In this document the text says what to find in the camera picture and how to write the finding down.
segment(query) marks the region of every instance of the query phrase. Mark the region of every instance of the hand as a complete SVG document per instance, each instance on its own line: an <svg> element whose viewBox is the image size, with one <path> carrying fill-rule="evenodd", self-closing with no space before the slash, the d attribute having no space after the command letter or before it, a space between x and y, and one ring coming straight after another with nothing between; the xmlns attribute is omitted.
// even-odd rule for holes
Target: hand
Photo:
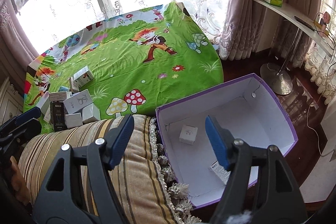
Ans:
<svg viewBox="0 0 336 224"><path fill-rule="evenodd" d="M10 160L12 162L11 170L13 172L11 184L15 191L15 198L26 206L30 202L30 192L26 186L25 179L20 172L19 166L17 165L15 158L12 156Z"/></svg>

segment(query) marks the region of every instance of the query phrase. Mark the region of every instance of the white cabinet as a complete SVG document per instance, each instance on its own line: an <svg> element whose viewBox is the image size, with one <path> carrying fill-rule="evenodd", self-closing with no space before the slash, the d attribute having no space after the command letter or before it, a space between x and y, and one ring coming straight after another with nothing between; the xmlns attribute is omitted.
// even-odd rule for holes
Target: white cabinet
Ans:
<svg viewBox="0 0 336 224"><path fill-rule="evenodd" d="M21 95L9 82L9 77L7 77L0 88L0 124L15 115L22 114L23 101Z"/></svg>

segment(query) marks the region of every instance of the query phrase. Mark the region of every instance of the metal rivet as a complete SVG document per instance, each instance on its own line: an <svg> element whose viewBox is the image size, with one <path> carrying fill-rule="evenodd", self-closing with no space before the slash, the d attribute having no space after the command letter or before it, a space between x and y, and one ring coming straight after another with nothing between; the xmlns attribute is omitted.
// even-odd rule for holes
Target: metal rivet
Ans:
<svg viewBox="0 0 336 224"><path fill-rule="evenodd" d="M235 139L235 140L233 141L233 143L234 143L235 145L243 145L243 144L244 144L244 141L243 141L242 139Z"/></svg>
<svg viewBox="0 0 336 224"><path fill-rule="evenodd" d="M272 152L277 152L277 151L278 151L278 148L277 148L275 145L270 145L270 146L269 146L269 149L270 149Z"/></svg>
<svg viewBox="0 0 336 224"><path fill-rule="evenodd" d="M69 148L70 148L70 145L68 145L67 143L61 146L61 149L63 151L67 151Z"/></svg>
<svg viewBox="0 0 336 224"><path fill-rule="evenodd" d="M95 144L101 145L103 143L105 143L105 140L103 138L98 138L95 140Z"/></svg>

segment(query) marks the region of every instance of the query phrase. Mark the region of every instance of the white shelf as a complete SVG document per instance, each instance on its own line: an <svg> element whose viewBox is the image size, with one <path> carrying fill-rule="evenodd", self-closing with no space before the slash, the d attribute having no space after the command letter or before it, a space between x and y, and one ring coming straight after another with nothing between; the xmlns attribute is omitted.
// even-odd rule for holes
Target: white shelf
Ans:
<svg viewBox="0 0 336 224"><path fill-rule="evenodd" d="M281 15L282 17L286 18L289 20L291 23L296 25L298 28L300 28L304 33L306 33L311 39L313 39L324 51L325 53L329 56L332 57L333 55L333 50L332 48L324 41L318 32L312 31L309 28L307 28L305 25L301 24L300 22L296 21L294 16L297 16L298 18L302 19L306 23L310 24L313 28L314 27L314 22L308 18L306 15L301 13L300 11L296 10L292 6L290 6L287 3L283 3L282 7L277 7L270 5L269 3L263 1L263 0L253 0L257 3L260 3L261 5L264 5L265 7L271 9L272 11L276 12L277 14Z"/></svg>

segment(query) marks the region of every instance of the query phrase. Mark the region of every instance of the purple flower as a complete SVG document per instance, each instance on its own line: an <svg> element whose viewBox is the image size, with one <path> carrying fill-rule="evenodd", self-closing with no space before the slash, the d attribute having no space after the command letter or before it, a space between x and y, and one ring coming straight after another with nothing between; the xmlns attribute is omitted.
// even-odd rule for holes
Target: purple flower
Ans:
<svg viewBox="0 0 336 224"><path fill-rule="evenodd" d="M159 79L162 79L162 78L165 78L167 77L167 74L166 73L162 73L160 75L157 76Z"/></svg>

